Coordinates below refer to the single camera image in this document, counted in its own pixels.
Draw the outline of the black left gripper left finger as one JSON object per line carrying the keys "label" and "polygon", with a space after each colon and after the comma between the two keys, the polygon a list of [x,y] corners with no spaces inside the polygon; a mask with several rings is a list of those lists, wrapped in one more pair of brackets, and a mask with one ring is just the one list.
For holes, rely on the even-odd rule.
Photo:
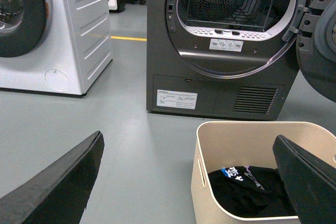
{"label": "black left gripper left finger", "polygon": [[103,150],[103,134],[96,131],[1,197],[1,223],[80,223]]}

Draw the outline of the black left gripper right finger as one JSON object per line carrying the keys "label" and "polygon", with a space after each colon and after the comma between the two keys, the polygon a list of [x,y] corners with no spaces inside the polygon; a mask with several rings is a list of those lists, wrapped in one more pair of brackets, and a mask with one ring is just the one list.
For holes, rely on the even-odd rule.
{"label": "black left gripper right finger", "polygon": [[335,223],[335,168],[283,135],[272,151],[299,221]]}

